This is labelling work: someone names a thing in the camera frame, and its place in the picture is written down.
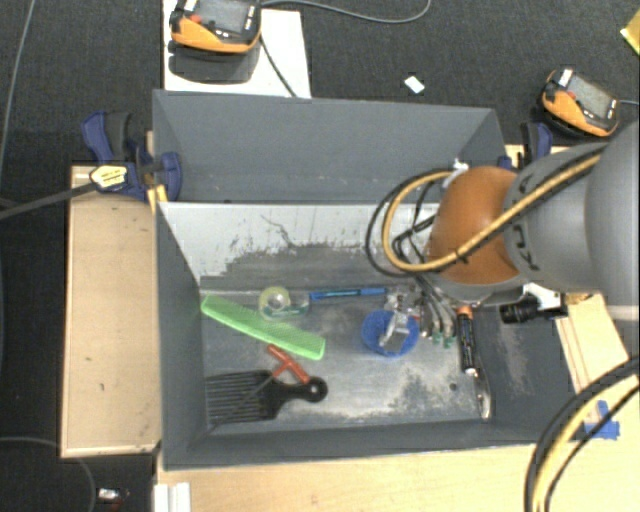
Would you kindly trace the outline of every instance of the black cable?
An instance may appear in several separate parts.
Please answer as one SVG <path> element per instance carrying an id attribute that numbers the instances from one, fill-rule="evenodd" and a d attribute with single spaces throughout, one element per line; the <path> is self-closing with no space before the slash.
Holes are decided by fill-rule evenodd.
<path id="1" fill-rule="evenodd" d="M 533 503 L 531 503 L 538 472 L 548 456 L 549 449 L 553 445 L 559 433 L 564 429 L 567 422 L 575 415 L 576 411 L 578 411 L 580 407 L 592 400 L 594 396 L 616 385 L 627 377 L 637 374 L 639 369 L 640 359 L 638 356 L 634 356 L 589 384 L 585 389 L 569 400 L 558 412 L 556 417 L 547 426 L 542 436 L 540 436 L 540 439 L 536 444 L 536 449 L 531 457 L 531 461 L 529 462 L 524 491 L 525 512 L 539 512 L 537 510 L 534 511 Z"/>
<path id="2" fill-rule="evenodd" d="M 0 184 L 2 183 L 2 168 L 4 166 L 4 157 L 7 150 L 7 141 L 9 140 L 9 121 L 11 120 L 11 110 L 13 108 L 13 95 L 16 90 L 16 80 L 18 78 L 18 70 L 20 69 L 20 60 L 22 59 L 22 53 L 24 52 L 24 43 L 27 40 L 29 34 L 29 27 L 31 25 L 31 19 L 33 18 L 33 9 L 36 6 L 36 0 L 31 0 L 29 4 L 29 10 L 27 11 L 27 17 L 22 27 L 22 37 L 18 44 L 18 51 L 16 53 L 16 60 L 13 63 L 13 72 L 11 73 L 11 82 L 9 84 L 9 92 L 7 93 L 7 108 L 4 113 L 4 121 L 2 123 L 2 138 L 0 139 Z"/>
<path id="3" fill-rule="evenodd" d="M 418 286 L 420 287 L 420 289 L 422 290 L 423 296 L 428 298 L 429 302 L 433 305 L 431 309 L 433 310 L 433 312 L 435 312 L 436 316 L 438 317 L 438 324 L 440 325 L 440 330 L 443 331 L 444 318 L 442 318 L 442 313 L 440 311 L 440 308 L 438 307 L 438 303 L 441 303 L 441 301 L 438 300 L 437 292 L 435 291 L 431 283 L 424 276 L 416 275 L 414 276 L 414 279 L 416 283 L 418 283 Z"/>
<path id="4" fill-rule="evenodd" d="M 86 183 L 70 190 L 64 190 L 62 192 L 58 192 L 57 194 L 52 194 L 41 199 L 36 199 L 35 201 L 31 201 L 29 203 L 20 204 L 18 206 L 14 206 L 13 208 L 9 208 L 0 212 L 0 221 L 3 221 L 15 215 L 19 215 L 21 213 L 26 213 L 30 212 L 31 210 L 42 208 L 43 206 L 49 206 L 61 201 L 67 201 L 68 199 L 73 199 L 74 197 L 78 197 L 95 190 L 96 186 L 93 183 Z"/>
<path id="5" fill-rule="evenodd" d="M 562 466 L 560 466 L 560 469 L 558 470 L 558 472 L 556 473 L 556 476 L 553 478 L 553 480 L 551 481 L 551 484 L 549 485 L 549 489 L 547 490 L 547 494 L 545 496 L 544 499 L 544 510 L 545 512 L 549 512 L 551 510 L 551 498 L 553 497 L 553 492 L 556 489 L 556 486 L 558 485 L 558 482 L 560 481 L 560 478 L 562 477 L 562 474 L 565 472 L 565 470 L 567 469 L 567 467 L 569 466 L 569 463 L 574 459 L 574 457 L 576 455 L 578 455 L 578 453 L 580 452 L 580 450 L 582 450 L 584 448 L 584 446 L 591 440 L 593 439 L 596 434 L 598 432 L 600 432 L 600 430 L 602 430 L 602 428 L 609 422 L 611 421 L 611 418 L 613 418 L 619 411 L 620 409 L 622 409 L 629 400 L 631 400 L 631 397 L 633 395 L 635 395 L 638 390 L 640 390 L 640 386 L 636 386 L 633 389 L 631 389 L 630 391 L 628 391 L 612 408 L 609 412 L 607 412 L 607 414 L 605 414 L 598 423 L 596 423 L 594 425 L 594 427 L 587 433 L 587 435 L 580 440 L 580 442 L 576 445 L 576 447 L 571 451 L 571 453 L 569 454 L 569 456 L 567 457 L 567 459 L 564 461 L 564 463 L 562 464 Z"/>
<path id="6" fill-rule="evenodd" d="M 413 16 L 409 16 L 408 18 L 398 18 L 398 19 L 378 18 L 376 16 L 368 16 L 366 14 L 347 11 L 345 9 L 340 9 L 339 7 L 333 7 L 332 5 L 321 4 L 318 2 L 311 2 L 309 0 L 267 0 L 266 2 L 262 2 L 262 7 L 272 7 L 274 5 L 282 5 L 282 4 L 305 5 L 307 7 L 324 9 L 325 11 L 336 12 L 338 14 L 345 14 L 347 16 L 356 18 L 358 20 L 371 21 L 374 23 L 384 23 L 386 25 L 400 25 L 402 23 L 410 23 L 412 21 L 416 21 L 422 18 L 425 14 L 427 14 L 429 9 L 431 8 L 431 1 L 432 0 L 427 0 L 426 5 L 417 14 L 414 14 Z"/>
<path id="7" fill-rule="evenodd" d="M 391 191 L 388 192 L 387 195 L 385 195 L 376 206 L 376 209 L 374 210 L 373 215 L 371 216 L 371 220 L 369 221 L 369 225 L 367 226 L 367 233 L 365 235 L 365 241 L 364 241 L 364 251 L 365 251 L 365 254 L 367 255 L 367 259 L 369 260 L 369 263 L 371 263 L 373 268 L 375 268 L 381 274 L 389 277 L 398 277 L 398 278 L 411 277 L 411 274 L 408 272 L 391 272 L 381 267 L 380 264 L 373 257 L 373 254 L 371 253 L 371 236 L 373 234 L 373 227 L 375 226 L 376 221 L 378 220 L 378 216 L 380 215 L 380 212 L 389 201 L 391 201 L 396 195 L 400 193 L 400 191 L 403 188 L 410 185 L 414 181 L 419 180 L 420 178 L 429 176 L 431 174 L 436 174 L 438 172 L 441 172 L 441 171 L 427 171 L 426 173 L 417 174 L 415 176 L 411 176 L 410 178 L 405 179 L 403 182 L 399 183 L 393 189 L 391 189 Z"/>
<path id="8" fill-rule="evenodd" d="M 392 249 L 394 249 L 394 252 L 396 253 L 396 255 L 398 254 L 398 251 L 395 250 L 395 247 L 398 247 L 401 249 L 402 242 L 404 242 L 405 240 L 409 240 L 409 243 L 411 244 L 411 247 L 413 248 L 413 251 L 415 252 L 416 256 L 418 257 L 421 263 L 424 263 L 425 262 L 424 256 L 422 254 L 422 251 L 420 251 L 418 247 L 416 247 L 416 244 L 413 241 L 413 235 L 420 233 L 425 229 L 429 228 L 434 223 L 435 219 L 436 219 L 436 216 L 431 215 L 429 218 L 423 220 L 418 224 L 414 224 L 412 227 L 410 227 L 409 229 L 403 231 L 398 236 L 396 236 L 391 242 L 391 247 Z"/>
<path id="9" fill-rule="evenodd" d="M 267 56 L 267 59 L 269 60 L 269 64 L 271 64 L 271 67 L 276 72 L 276 75 L 278 75 L 278 78 L 282 82 L 282 85 L 285 86 L 285 88 L 287 89 L 287 91 L 289 92 L 289 94 L 291 95 L 292 98 L 297 98 L 298 95 L 293 91 L 293 89 L 291 87 L 291 84 L 289 84 L 289 82 L 287 82 L 287 79 L 280 72 L 280 69 L 278 68 L 278 66 L 276 65 L 275 61 L 273 60 L 273 57 L 271 57 L 271 54 L 269 53 L 269 49 L 267 48 L 267 45 L 264 44 L 264 38 L 262 37 L 262 34 L 260 34 L 260 44 L 262 45 L 262 49 L 264 50 L 264 54 Z"/>
<path id="10" fill-rule="evenodd" d="M 11 436 L 11 437 L 0 437 L 0 444 L 2 443 L 31 443 L 31 444 L 40 444 L 43 446 L 48 446 L 50 448 L 58 449 L 59 446 L 53 441 L 48 441 L 47 439 L 40 439 L 38 437 L 29 437 L 29 436 Z M 78 465 L 82 468 L 82 470 L 87 475 L 87 483 L 89 484 L 89 507 L 87 508 L 88 512 L 92 512 L 96 506 L 96 482 L 93 478 L 93 474 L 87 466 L 87 463 L 82 459 L 73 458 L 71 460 L 75 460 Z"/>
<path id="11" fill-rule="evenodd" d="M 635 105 L 636 107 L 640 107 L 640 102 L 635 100 L 618 100 L 618 103 L 622 103 L 624 105 Z"/>
<path id="12" fill-rule="evenodd" d="M 433 187 L 434 183 L 427 183 L 424 188 L 422 189 L 422 192 L 420 192 L 420 195 L 418 196 L 418 200 L 416 201 L 416 208 L 413 212 L 413 223 L 411 224 L 412 227 L 416 227 L 416 224 L 418 223 L 418 216 L 420 215 L 420 212 L 422 211 L 422 205 L 424 204 L 424 200 L 427 197 L 427 194 L 429 193 L 429 190 L 431 190 L 431 188 Z"/>

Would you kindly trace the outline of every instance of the clamp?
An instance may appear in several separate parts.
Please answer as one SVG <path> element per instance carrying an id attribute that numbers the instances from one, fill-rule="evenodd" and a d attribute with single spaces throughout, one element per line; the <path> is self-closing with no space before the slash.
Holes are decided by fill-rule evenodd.
<path id="1" fill-rule="evenodd" d="M 99 192 L 123 194 L 143 202 L 152 186 L 162 184 L 169 201 L 175 201 L 182 186 L 178 154 L 163 153 L 154 162 L 143 145 L 128 137 L 130 117 L 126 112 L 108 114 L 99 110 L 82 122 L 82 138 L 100 164 L 90 173 L 91 181 Z"/>

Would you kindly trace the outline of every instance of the blue object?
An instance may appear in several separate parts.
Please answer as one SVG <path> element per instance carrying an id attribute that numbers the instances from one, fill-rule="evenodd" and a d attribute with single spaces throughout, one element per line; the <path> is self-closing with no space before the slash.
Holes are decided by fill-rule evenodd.
<path id="1" fill-rule="evenodd" d="M 546 124 L 536 123 L 538 128 L 538 140 L 536 141 L 536 153 L 534 160 L 551 154 L 553 146 L 553 134 Z"/>
<path id="2" fill-rule="evenodd" d="M 609 412 L 609 406 L 604 400 L 598 400 L 598 412 L 600 416 L 605 416 Z M 587 433 L 591 432 L 596 426 L 595 423 L 585 423 L 584 428 Z M 599 437 L 600 439 L 611 439 L 615 441 L 620 437 L 620 422 L 619 421 L 607 421 L 602 428 L 593 437 Z"/>
<path id="3" fill-rule="evenodd" d="M 114 154 L 105 129 L 106 115 L 103 110 L 98 110 L 87 117 L 80 125 L 84 143 L 95 155 L 99 164 L 106 164 L 114 160 Z"/>
<path id="4" fill-rule="evenodd" d="M 502 155 L 500 158 L 498 158 L 498 167 L 502 167 L 507 171 L 513 171 L 513 161 L 511 160 L 511 157 Z"/>
<path id="5" fill-rule="evenodd" d="M 404 341 L 402 342 L 400 350 L 397 352 L 386 350 L 384 347 L 380 346 L 380 336 L 384 335 L 387 332 L 387 326 L 389 325 L 392 317 L 392 311 L 387 311 L 384 309 L 372 311 L 364 319 L 360 334 L 362 336 L 364 345 L 368 349 L 373 350 L 374 352 L 382 354 L 386 357 L 400 357 L 411 351 L 411 349 L 416 346 L 418 338 L 420 337 L 420 328 L 415 318 L 409 317 L 409 320 L 407 321 L 407 329 L 409 330 L 409 334 L 407 334 Z"/>
<path id="6" fill-rule="evenodd" d="M 173 152 L 163 153 L 160 157 L 161 164 L 154 164 L 153 158 L 144 146 L 126 137 L 126 120 L 123 121 L 125 118 L 122 117 L 113 118 L 114 123 L 119 128 L 114 137 L 122 140 L 109 140 L 107 133 L 108 115 L 106 112 L 99 110 L 87 117 L 80 125 L 82 138 L 86 146 L 95 155 L 96 161 L 101 165 L 113 163 L 117 160 L 113 151 L 114 147 L 126 146 L 129 156 L 124 156 L 126 152 L 121 152 L 121 156 L 127 161 L 118 160 L 117 163 L 126 167 L 127 182 L 124 186 L 114 187 L 113 189 L 101 189 L 98 187 L 98 191 L 123 194 L 145 202 L 149 187 L 143 182 L 142 176 L 145 174 L 161 174 L 167 190 L 167 198 L 169 201 L 177 200 L 182 187 L 182 168 L 178 154 Z"/>
<path id="7" fill-rule="evenodd" d="M 352 288 L 348 290 L 329 290 L 309 293 L 309 300 L 316 302 L 322 299 L 330 299 L 333 297 L 365 297 L 371 295 L 384 295 L 387 293 L 386 288 Z"/>

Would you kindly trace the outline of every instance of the white label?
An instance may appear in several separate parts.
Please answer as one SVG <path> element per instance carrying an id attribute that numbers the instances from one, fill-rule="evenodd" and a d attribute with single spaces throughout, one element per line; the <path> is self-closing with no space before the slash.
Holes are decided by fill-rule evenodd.
<path id="1" fill-rule="evenodd" d="M 404 83 L 415 94 L 420 94 L 425 89 L 424 84 L 420 80 L 418 80 L 415 76 L 410 76 L 404 81 Z"/>
<path id="2" fill-rule="evenodd" d="M 560 77 L 560 80 L 558 80 L 558 85 L 561 87 L 566 87 L 572 75 L 573 75 L 572 69 L 565 69 L 562 72 L 562 76 Z"/>
<path id="3" fill-rule="evenodd" d="M 193 12 L 198 7 L 198 0 L 187 0 L 187 3 L 184 4 L 184 10 Z"/>
<path id="4" fill-rule="evenodd" d="M 127 182 L 127 168 L 121 165 L 101 165 L 91 171 L 89 178 L 100 188 L 124 185 Z"/>

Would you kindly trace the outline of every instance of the black device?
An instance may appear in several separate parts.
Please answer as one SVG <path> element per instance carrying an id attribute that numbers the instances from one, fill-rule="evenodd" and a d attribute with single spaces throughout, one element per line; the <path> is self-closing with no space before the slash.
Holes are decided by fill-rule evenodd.
<path id="1" fill-rule="evenodd" d="M 549 121 L 572 135 L 607 137 L 618 127 L 618 100 L 573 68 L 549 75 L 540 102 Z"/>

